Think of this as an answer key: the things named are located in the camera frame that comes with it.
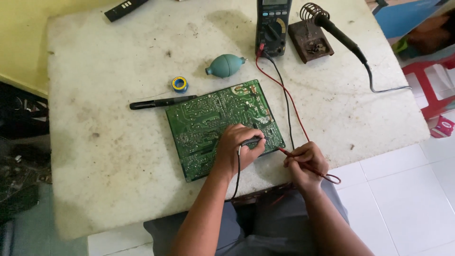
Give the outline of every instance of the red plastic chair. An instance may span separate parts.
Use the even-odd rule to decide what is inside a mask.
[[[428,101],[428,106],[421,109],[426,120],[455,109],[455,95],[438,100],[436,93],[431,87],[430,81],[425,74],[425,69],[435,64],[440,64],[446,69],[453,69],[455,68],[455,54],[438,61],[415,62],[403,68],[403,73],[405,75],[414,73],[420,83],[420,86],[422,86],[425,98]]]

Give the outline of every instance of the white marble table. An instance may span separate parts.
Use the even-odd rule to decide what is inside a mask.
[[[364,0],[316,0],[363,50],[375,87],[407,85]],[[305,3],[295,0],[290,23]],[[113,6],[49,21],[52,171],[56,224],[76,238],[189,209],[205,179],[186,183],[164,109],[131,111],[140,98],[176,97],[170,81],[185,77],[187,95],[258,79],[290,140],[281,88],[254,65],[256,2],[151,0],[109,23]],[[335,54],[303,64],[291,41],[276,58],[304,126],[332,168],[427,139],[412,92],[373,94],[362,64],[326,33]],[[234,76],[204,73],[215,57],[249,58]],[[266,60],[259,65],[277,77]],[[306,142],[291,114],[296,144]],[[242,172],[238,195],[289,181],[284,156],[261,157]],[[235,188],[232,182],[226,198]]]

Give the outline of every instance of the red probe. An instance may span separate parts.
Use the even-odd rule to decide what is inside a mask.
[[[288,156],[288,157],[295,157],[295,156],[292,155],[289,151],[287,151],[287,150],[285,150],[285,149],[283,149],[283,148],[278,148],[278,150],[280,150],[281,152],[283,152],[283,153],[284,153],[286,156]],[[340,183],[341,183],[340,178],[338,178],[338,177],[335,176],[335,175],[331,175],[331,174],[326,174],[326,175],[324,175],[324,174],[318,172],[317,170],[315,170],[313,167],[311,167],[309,164],[307,164],[307,163],[305,163],[305,162],[299,162],[299,164],[302,165],[305,169],[309,170],[310,172],[315,173],[316,175],[321,176],[322,178],[324,178],[324,179],[326,179],[326,180],[328,180],[328,181],[330,181],[330,182],[332,182],[332,183],[334,183],[334,184],[340,184]],[[338,180],[338,182],[333,181],[333,180],[327,178],[327,176],[334,177],[335,179]]]

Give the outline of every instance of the printed circuit board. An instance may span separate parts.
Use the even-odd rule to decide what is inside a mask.
[[[268,138],[262,155],[285,148],[258,80],[169,106],[166,115],[187,182],[208,175],[218,141],[230,124],[261,129]]]

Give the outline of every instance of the person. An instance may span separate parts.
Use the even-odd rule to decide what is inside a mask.
[[[155,256],[373,255],[350,228],[333,184],[300,166],[306,162],[327,174],[329,164],[314,142],[296,148],[291,152],[295,157],[284,160],[297,189],[287,191],[275,204],[270,202],[277,195],[258,200],[253,231],[245,236],[233,205],[224,200],[238,172],[238,147],[254,136],[264,138],[261,130],[242,124],[228,126],[190,210],[144,223],[153,236]],[[241,148],[241,169],[264,152],[265,143],[262,139],[253,149]]]

